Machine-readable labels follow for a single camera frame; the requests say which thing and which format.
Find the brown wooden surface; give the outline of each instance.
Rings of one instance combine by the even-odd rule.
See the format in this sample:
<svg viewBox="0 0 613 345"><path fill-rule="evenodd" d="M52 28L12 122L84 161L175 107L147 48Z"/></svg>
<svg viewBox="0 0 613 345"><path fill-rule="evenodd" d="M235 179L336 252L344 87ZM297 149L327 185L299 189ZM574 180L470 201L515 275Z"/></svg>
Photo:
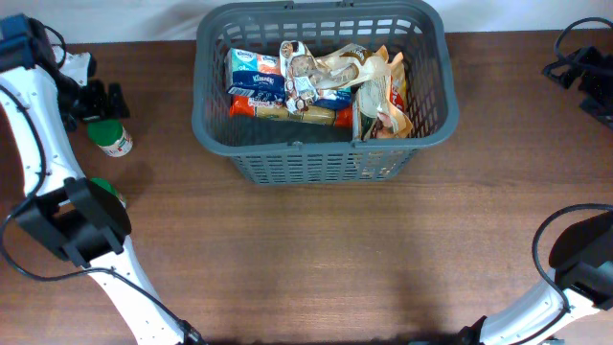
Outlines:
<svg viewBox="0 0 613 345"><path fill-rule="evenodd" d="M193 42L86 45L99 77L119 81L135 147L103 156L70 134L88 176L128 200L140 262L164 302L208 338L367 340L456 332L503 309L538 280L534 230L577 202L613 201L613 131L579 110L583 96L540 75L557 33L449 34L461 119L389 182L258 187L192 135ZM568 52L609 33L570 37ZM4 215L22 177L0 131ZM548 252L574 215L543 239ZM15 226L6 243L42 274L73 269ZM559 333L610 344L613 313ZM40 284L0 263L0 343L131 344L89 278Z"/></svg>

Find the green lid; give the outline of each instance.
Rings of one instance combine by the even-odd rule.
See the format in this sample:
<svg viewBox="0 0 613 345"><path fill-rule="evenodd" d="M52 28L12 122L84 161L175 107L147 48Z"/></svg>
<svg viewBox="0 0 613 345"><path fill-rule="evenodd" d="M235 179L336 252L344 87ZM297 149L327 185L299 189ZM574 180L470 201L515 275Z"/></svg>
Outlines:
<svg viewBox="0 0 613 345"><path fill-rule="evenodd" d="M90 181L101 186L103 189L105 189L107 192L111 193L112 195L117 196L117 191L115 190L115 188L113 188L113 186L111 186L110 183L108 183L107 180L103 178L99 178L99 177L94 177L94 178L90 178Z"/></svg>
<svg viewBox="0 0 613 345"><path fill-rule="evenodd" d="M124 134L122 123L117 120L104 120L87 125L87 135L98 146L111 146Z"/></svg>

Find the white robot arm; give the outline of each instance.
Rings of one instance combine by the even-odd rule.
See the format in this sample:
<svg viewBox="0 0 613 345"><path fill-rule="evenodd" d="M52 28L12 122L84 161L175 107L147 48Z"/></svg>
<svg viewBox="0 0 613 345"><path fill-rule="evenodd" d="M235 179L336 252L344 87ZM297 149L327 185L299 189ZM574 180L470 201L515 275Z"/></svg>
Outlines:
<svg viewBox="0 0 613 345"><path fill-rule="evenodd" d="M71 150L65 129L66 121L62 121L58 105L58 92L65 92L65 90L58 90L57 78L63 78L62 82L76 90L76 92L73 92L76 99L71 101L72 104L81 102L81 107L88 106L88 99L85 97L84 100L79 97L81 97L80 93L83 93L82 90L87 87L88 70L90 70L90 62L92 60L91 55L85 53L73 56L64 53L63 49L58 47L54 47L53 52L50 53L52 47L48 44L46 36L41 36L38 24L36 21L23 15L5 19L0 24L0 28L3 29L3 31L0 31L0 54L5 54L3 56L5 60L16 61L17 59L27 59L27 57L24 57L28 53L25 50L30 49L33 45L39 50L39 52L32 52L34 49L30 51L30 56L34 57L34 63L29 64L28 61L25 61L25 63L13 62L13 66L5 65L0 70L0 87L5 91L0 92L0 104L9 119L11 131L19 149L24 174L24 194L26 196L29 195L40 178L44 178L42 186L36 190L35 195L41 197L41 200L49 200L48 196L65 193L64 190L67 184L71 185L71 188L74 189L74 185L77 182L82 185L84 191L94 189L94 191L91 191L92 193L99 193L100 191L95 190L97 186L87 183L88 181L84 179L85 175ZM62 59L64 63L61 67L54 69L52 62L58 62ZM34 139L33 129L28 124L25 114L21 113L15 100L26 108L34 125L34 130L42 144L44 154L40 154ZM46 162L46 172L44 175L40 174L42 156L45 157ZM109 202L109 200L110 202L114 201L110 198L105 199L104 202ZM70 197L64 199L54 198L52 201L50 203L56 203L57 205L70 201L75 202ZM78 203L94 201L96 200L79 200ZM120 205L119 201L115 200L113 210L121 212L118 211L117 205ZM45 219L41 215L37 215L38 218L34 220L33 216L26 216L23 216L23 214L17 216L18 222L26 230L49 225L45 224ZM96 224L96 226L102 228L106 225ZM114 245L107 245L103 252L88 253L91 255L86 257L87 254L81 252L87 253L92 250L98 251L98 249L88 249L86 248L87 244L82 241L74 245L68 244L70 242L70 239L67 239L69 235L61 230L63 229L57 231L55 239L50 239L49 233L44 234L40 231L31 232L31 235L42 241L43 245L48 247L54 246L52 251L61 256L61 259L72 260L76 265L80 265L83 268L110 269L159 300L159 296L155 292L146 273L138 263L128 231L123 234L124 236L120 237L112 236L113 231L107 231L104 237L110 237L111 241L115 242L113 243ZM97 234L93 234L91 238L93 242L100 240L97 238ZM108 294L128 327L134 333L138 344L174 345L196 343L193 339L193 334L189 334L192 338L186 337L185 332L189 333L191 331L185 330L186 324L177 323L170 315L138 290L125 284L113 275L100 272L92 273L91 277Z"/></svg>
<svg viewBox="0 0 613 345"><path fill-rule="evenodd" d="M554 278L553 270L550 271L550 276ZM540 344L571 322L601 311L589 298L569 288L563 292L571 304L571 311L547 332L524 344ZM562 308L559 294L545 281L541 281L510 307L486 318L480 341L484 345L511 345L523 341L556 319Z"/></svg>

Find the label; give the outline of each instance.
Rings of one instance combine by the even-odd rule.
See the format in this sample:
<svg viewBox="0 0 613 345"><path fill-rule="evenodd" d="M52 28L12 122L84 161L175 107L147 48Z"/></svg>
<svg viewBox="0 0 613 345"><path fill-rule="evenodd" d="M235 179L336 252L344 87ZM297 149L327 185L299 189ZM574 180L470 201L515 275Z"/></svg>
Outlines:
<svg viewBox="0 0 613 345"><path fill-rule="evenodd" d="M256 76L253 76L253 82L265 82L267 84L272 85L273 83L275 83L275 80L273 80L272 77L256 75Z"/></svg>
<svg viewBox="0 0 613 345"><path fill-rule="evenodd" d="M99 147L111 157L121 157L126 153L132 150L132 137L127 133L124 128L124 133L122 133L122 137L119 138L114 144L109 145L107 147L100 146Z"/></svg>
<svg viewBox="0 0 613 345"><path fill-rule="evenodd" d="M360 112L373 119L376 119L380 112L389 112L387 104L384 103L387 99L386 91L386 77L379 77L364 82L357 90L357 93L360 95Z"/></svg>
<svg viewBox="0 0 613 345"><path fill-rule="evenodd" d="M285 102L285 107L287 107L287 111L292 114L298 111L298 107L296 106L296 100L294 99L287 99L287 101Z"/></svg>
<svg viewBox="0 0 613 345"><path fill-rule="evenodd" d="M341 55L341 58L355 58L362 66L364 66L364 63L366 63L366 59L370 58L372 55L372 52L367 51L362 47L359 47L352 49L346 53L343 53Z"/></svg>
<svg viewBox="0 0 613 345"><path fill-rule="evenodd" d="M267 74L281 74L281 63L278 57L258 55L258 71Z"/></svg>
<svg viewBox="0 0 613 345"><path fill-rule="evenodd" d="M239 96L244 96L244 97L251 97L251 95L253 95L254 92L256 91L242 89L240 87L233 87L230 89L230 91L228 91L230 95L239 95Z"/></svg>
<svg viewBox="0 0 613 345"><path fill-rule="evenodd" d="M318 90L319 100L313 105L332 110L342 110L352 106L352 92L349 87L340 90Z"/></svg>
<svg viewBox="0 0 613 345"><path fill-rule="evenodd" d="M261 107L278 108L278 109L282 108L282 106L279 103L269 102L269 101L258 101L254 99L249 99L247 101L247 104L249 106L261 106Z"/></svg>
<svg viewBox="0 0 613 345"><path fill-rule="evenodd" d="M404 101L402 100L402 96L398 93L397 89L392 87L390 91L390 102L398 108L400 111L404 111Z"/></svg>
<svg viewBox="0 0 613 345"><path fill-rule="evenodd" d="M310 83L308 77L294 77L294 87L298 93L314 90L315 87Z"/></svg>
<svg viewBox="0 0 613 345"><path fill-rule="evenodd" d="M256 58L255 53L243 51L241 49L236 49L234 52L235 52L235 56L244 62L250 62L250 61L253 61L254 58Z"/></svg>

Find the snack bag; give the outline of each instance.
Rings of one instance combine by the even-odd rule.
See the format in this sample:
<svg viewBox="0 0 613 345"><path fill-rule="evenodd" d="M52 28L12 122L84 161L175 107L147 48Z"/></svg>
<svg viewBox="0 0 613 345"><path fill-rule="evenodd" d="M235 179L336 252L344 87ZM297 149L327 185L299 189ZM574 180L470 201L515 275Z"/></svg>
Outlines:
<svg viewBox="0 0 613 345"><path fill-rule="evenodd" d="M236 115L334 127L352 127L352 109L350 107L334 111L319 106L311 106L307 111L292 114L282 103L262 102L247 97L235 96L230 107L230 116Z"/></svg>
<svg viewBox="0 0 613 345"><path fill-rule="evenodd" d="M351 93L339 89L390 75L385 47L372 53L349 44L325 57L315 58L303 42L284 41L279 55L285 77L285 103L292 113L306 110L310 105L350 106Z"/></svg>
<svg viewBox="0 0 613 345"><path fill-rule="evenodd" d="M407 100L402 59L399 53L390 64L392 76L368 80L358 89L353 120L359 125L353 129L354 139L406 138L413 129L404 113Z"/></svg>
<svg viewBox="0 0 613 345"><path fill-rule="evenodd" d="M227 93L259 101L282 102L285 99L278 57L232 48L225 63Z"/></svg>

